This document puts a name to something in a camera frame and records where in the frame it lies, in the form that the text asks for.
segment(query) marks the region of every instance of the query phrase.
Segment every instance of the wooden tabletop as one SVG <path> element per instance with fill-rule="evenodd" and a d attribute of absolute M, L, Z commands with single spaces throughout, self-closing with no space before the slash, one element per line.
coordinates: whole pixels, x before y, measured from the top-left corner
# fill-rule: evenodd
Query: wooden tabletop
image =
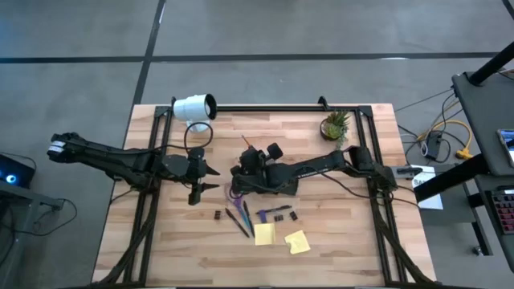
<path fill-rule="evenodd" d="M 371 104 L 384 165 L 406 163 L 391 104 Z M 133 109 L 125 148 L 146 148 L 152 126 L 154 105 L 137 105 Z M 215 121 L 214 140 L 206 148 L 207 163 L 221 173 L 208 176 L 204 182 L 230 183 L 230 168 L 246 144 L 243 134 L 257 149 L 276 142 L 284 152 L 280 161 L 294 163 L 330 153 L 334 142 L 321 139 L 319 124 L 325 112 L 220 112 Z M 368 124 L 365 122 L 367 144 L 370 146 Z M 170 143 L 180 144 L 186 124 L 173 119 Z M 188 145 L 203 144 L 208 132 L 191 133 Z M 359 145 L 355 119 L 350 119 L 348 145 Z M 184 151 L 169 149 L 168 154 Z M 331 172 L 330 176 L 344 182 L 356 193 L 368 195 L 363 179 Z M 408 181 L 399 181 L 410 186 Z M 118 183 L 114 196 L 128 190 Z M 147 286 L 355 286 L 384 283 L 377 251 L 377 241 L 368 199 L 350 195 L 338 184 L 322 176 L 300 180 L 295 197 L 249 194 L 245 197 L 253 223 L 254 213 L 281 205 L 292 205 L 298 220 L 292 221 L 284 211 L 284 221 L 277 222 L 276 243 L 254 246 L 225 215 L 224 208 L 234 207 L 226 201 L 226 185 L 207 190 L 196 206 L 187 204 L 189 189 L 182 184 L 164 181 L 157 211 L 149 264 Z M 396 198 L 415 201 L 405 189 L 395 192 Z M 107 217 L 93 281 L 102 279 L 116 264 L 129 244 L 133 226 L 137 192 L 114 202 Z M 435 279 L 422 221 L 415 206 L 396 201 L 393 204 L 400 242 L 423 273 Z M 214 211 L 222 210 L 220 221 Z M 284 236 L 303 230 L 311 246 L 309 252 L 291 255 Z M 390 262 L 392 250 L 388 249 Z M 134 278 L 139 271 L 137 258 Z"/>

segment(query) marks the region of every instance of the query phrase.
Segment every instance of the blue light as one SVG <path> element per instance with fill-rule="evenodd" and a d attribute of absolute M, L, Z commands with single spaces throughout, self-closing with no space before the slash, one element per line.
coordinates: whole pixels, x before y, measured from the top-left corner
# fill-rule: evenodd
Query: blue light
<path fill-rule="evenodd" d="M 6 177 L 6 181 L 10 184 L 14 184 L 16 182 L 17 177 L 15 175 L 9 175 Z"/>

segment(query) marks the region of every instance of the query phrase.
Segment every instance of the succulent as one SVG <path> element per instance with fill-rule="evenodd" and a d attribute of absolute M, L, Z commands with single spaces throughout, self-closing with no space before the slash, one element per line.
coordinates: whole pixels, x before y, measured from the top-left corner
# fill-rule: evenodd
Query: succulent
<path fill-rule="evenodd" d="M 345 135 L 349 124 L 348 118 L 347 112 L 335 111 L 328 115 L 324 123 L 324 134 L 333 140 L 337 140 L 336 149 L 341 149 L 346 140 Z"/>
<path fill-rule="evenodd" d="M 324 133 L 332 138 L 332 139 L 338 139 L 341 137 L 341 128 L 338 127 L 335 124 L 330 124 L 328 121 L 324 124 Z"/>
<path fill-rule="evenodd" d="M 348 118 L 347 112 L 335 111 L 328 115 L 327 122 L 329 124 L 335 124 L 338 127 L 346 127 L 348 125 Z"/>

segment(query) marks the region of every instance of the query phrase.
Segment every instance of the yellow sticky note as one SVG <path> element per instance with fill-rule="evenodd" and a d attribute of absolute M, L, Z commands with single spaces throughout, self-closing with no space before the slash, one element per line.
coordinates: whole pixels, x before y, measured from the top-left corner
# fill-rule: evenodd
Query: yellow sticky note
<path fill-rule="evenodd" d="M 255 224 L 255 245 L 273 245 L 275 244 L 275 224 Z"/>
<path fill-rule="evenodd" d="M 291 254 L 298 254 L 311 250 L 311 247 L 308 245 L 307 237 L 305 237 L 303 230 L 299 230 L 298 232 L 290 234 L 286 236 L 284 239 L 286 240 L 286 243 L 291 247 Z"/>

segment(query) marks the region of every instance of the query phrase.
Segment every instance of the concrete floor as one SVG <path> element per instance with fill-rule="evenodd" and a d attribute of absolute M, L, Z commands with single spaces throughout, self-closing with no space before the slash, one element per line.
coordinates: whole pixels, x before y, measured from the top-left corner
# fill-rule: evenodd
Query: concrete floor
<path fill-rule="evenodd" d="M 142 56 L 157 2 L 0 1 L 0 58 Z M 513 28 L 501 0 L 168 0 L 154 54 L 490 52 L 512 41 Z M 168 103 L 171 96 L 209 92 L 222 104 L 314 103 L 325 96 L 332 103 L 386 102 L 399 108 L 448 89 L 452 75 L 486 61 L 153 63 L 141 102 Z M 67 197 L 79 209 L 69 226 L 31 239 L 18 287 L 90 281 L 112 182 L 84 165 L 53 163 L 46 151 L 54 132 L 75 131 L 121 146 L 140 70 L 140 63 L 0 64 L 0 150 L 36 159 L 39 171 L 32 187 Z M 398 123 L 421 132 L 443 100 L 440 96 L 399 112 Z M 463 128 L 447 130 L 467 137 Z M 475 142 L 471 152 L 479 152 Z M 409 157 L 425 163 L 414 150 Z M 491 223 L 481 213 L 491 257 L 469 251 L 476 245 L 469 225 L 425 227 L 439 281 L 486 288 L 514 282 Z M 65 210 L 46 226 L 70 215 Z"/>

